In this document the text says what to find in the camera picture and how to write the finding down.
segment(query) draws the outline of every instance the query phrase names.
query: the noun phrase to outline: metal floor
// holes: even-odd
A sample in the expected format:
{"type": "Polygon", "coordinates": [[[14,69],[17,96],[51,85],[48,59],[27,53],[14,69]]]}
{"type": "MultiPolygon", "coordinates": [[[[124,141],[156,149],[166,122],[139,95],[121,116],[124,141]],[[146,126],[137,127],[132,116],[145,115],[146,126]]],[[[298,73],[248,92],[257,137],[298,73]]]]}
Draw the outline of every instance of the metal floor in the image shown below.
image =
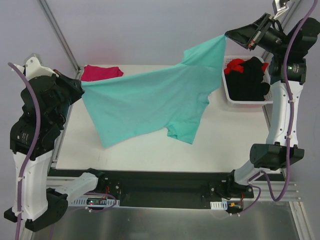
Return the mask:
{"type": "MultiPolygon", "coordinates": [[[[48,240],[50,227],[32,240],[48,240]]],[[[298,240],[288,202],[258,202],[240,217],[224,211],[114,208],[79,209],[55,225],[52,240],[298,240]]]]}

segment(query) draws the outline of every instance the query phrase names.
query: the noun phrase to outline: white wall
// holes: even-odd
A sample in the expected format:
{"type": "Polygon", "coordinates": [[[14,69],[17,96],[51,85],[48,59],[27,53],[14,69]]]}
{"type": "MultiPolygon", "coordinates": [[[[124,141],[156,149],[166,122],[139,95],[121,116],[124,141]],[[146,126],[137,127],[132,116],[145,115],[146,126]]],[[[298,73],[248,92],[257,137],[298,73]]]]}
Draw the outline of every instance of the white wall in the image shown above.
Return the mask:
{"type": "MultiPolygon", "coordinates": [[[[272,0],[48,0],[79,65],[174,65],[183,51],[272,13],[272,0]]],[[[227,55],[258,55],[231,40],[227,55]]]]}
{"type": "MultiPolygon", "coordinates": [[[[291,20],[288,30],[308,12],[313,0],[304,0],[291,20]]],[[[320,3],[311,17],[320,21],[320,3]]],[[[292,177],[298,181],[302,200],[315,239],[320,239],[320,36],[306,56],[306,83],[299,101],[297,136],[299,147],[305,149],[304,158],[292,165],[292,177]]]]}
{"type": "Polygon", "coordinates": [[[16,224],[3,218],[13,206],[15,167],[9,148],[10,129],[21,116],[20,92],[25,87],[7,62],[23,64],[31,53],[43,63],[70,77],[75,76],[64,51],[37,0],[0,1],[0,239],[14,239],[16,224]]]}

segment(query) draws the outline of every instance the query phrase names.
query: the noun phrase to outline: white plastic basket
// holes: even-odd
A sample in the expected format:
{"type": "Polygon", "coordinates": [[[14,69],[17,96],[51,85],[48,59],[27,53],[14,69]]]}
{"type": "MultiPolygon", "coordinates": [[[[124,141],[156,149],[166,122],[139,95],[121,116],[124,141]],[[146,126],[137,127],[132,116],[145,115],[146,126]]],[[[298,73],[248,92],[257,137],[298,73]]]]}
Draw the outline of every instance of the white plastic basket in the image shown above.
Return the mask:
{"type": "MultiPolygon", "coordinates": [[[[225,69],[227,67],[227,64],[230,63],[233,59],[243,59],[245,61],[251,59],[252,57],[257,57],[262,63],[264,63],[265,61],[259,57],[259,56],[247,56],[247,55],[243,55],[243,56],[224,56],[224,63],[223,63],[223,69],[225,69]]],[[[256,108],[256,107],[262,107],[266,104],[272,104],[272,93],[271,90],[268,92],[267,95],[264,96],[265,101],[235,101],[232,100],[229,96],[229,92],[228,92],[228,87],[227,87],[227,82],[226,82],[226,77],[224,72],[222,71],[222,82],[223,82],[223,88],[225,91],[225,95],[226,95],[226,99],[227,99],[227,103],[232,106],[232,107],[245,107],[245,108],[256,108]]],[[[264,72],[264,76],[263,76],[263,83],[268,83],[270,84],[270,75],[268,73],[267,70],[265,70],[264,72]]]]}

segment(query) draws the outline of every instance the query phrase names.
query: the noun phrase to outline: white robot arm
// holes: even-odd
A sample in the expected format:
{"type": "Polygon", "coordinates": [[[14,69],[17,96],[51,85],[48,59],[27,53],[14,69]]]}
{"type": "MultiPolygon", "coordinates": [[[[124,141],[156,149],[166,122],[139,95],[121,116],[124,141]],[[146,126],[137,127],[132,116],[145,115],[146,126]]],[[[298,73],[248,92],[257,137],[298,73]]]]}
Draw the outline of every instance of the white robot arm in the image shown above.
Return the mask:
{"type": "MultiPolygon", "coordinates": [[[[281,6],[285,6],[286,2],[275,0],[281,6]]],[[[285,34],[280,22],[267,13],[252,24],[225,33],[246,49],[253,50],[260,46],[273,54],[269,66],[273,106],[266,143],[253,144],[249,161],[233,170],[226,182],[216,187],[219,196],[239,197],[262,174],[269,180],[267,172],[287,167],[287,179],[279,197],[275,198],[268,184],[271,198],[279,201],[289,184],[290,166],[304,157],[305,151],[298,147],[296,125],[299,99],[306,81],[304,56],[316,43],[320,33],[320,22],[309,17],[315,6],[316,2],[289,34],[285,34]]]]}
{"type": "Polygon", "coordinates": [[[10,148],[16,168],[16,195],[12,208],[4,217],[16,222],[18,216],[26,220],[25,227],[37,232],[57,222],[66,212],[68,204],[83,194],[105,190],[105,175],[88,169],[80,177],[56,189],[47,189],[47,173],[52,159],[55,139],[63,130],[71,104],[81,98],[84,91],[81,82],[70,79],[56,70],[42,66],[40,57],[32,54],[24,66],[14,65],[32,86],[41,112],[40,133],[35,149],[27,162],[23,177],[19,177],[26,154],[35,134],[35,108],[23,90],[23,115],[10,132],[10,148]],[[18,211],[18,183],[22,181],[21,211],[18,211]]]}

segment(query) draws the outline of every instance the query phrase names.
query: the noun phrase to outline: white table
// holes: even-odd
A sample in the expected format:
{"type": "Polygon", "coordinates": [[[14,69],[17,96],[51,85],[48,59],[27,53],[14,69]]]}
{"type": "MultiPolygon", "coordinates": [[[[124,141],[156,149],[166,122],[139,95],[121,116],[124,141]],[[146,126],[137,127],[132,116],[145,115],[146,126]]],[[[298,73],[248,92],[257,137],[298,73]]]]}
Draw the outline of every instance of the white table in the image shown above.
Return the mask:
{"type": "MultiPolygon", "coordinates": [[[[119,67],[128,76],[167,66],[119,67]]],[[[192,145],[168,137],[164,128],[103,148],[79,100],[73,105],[56,168],[216,173],[237,169],[249,159],[252,144],[266,141],[268,127],[263,110],[229,107],[223,88],[214,91],[209,101],[192,145]]]]}

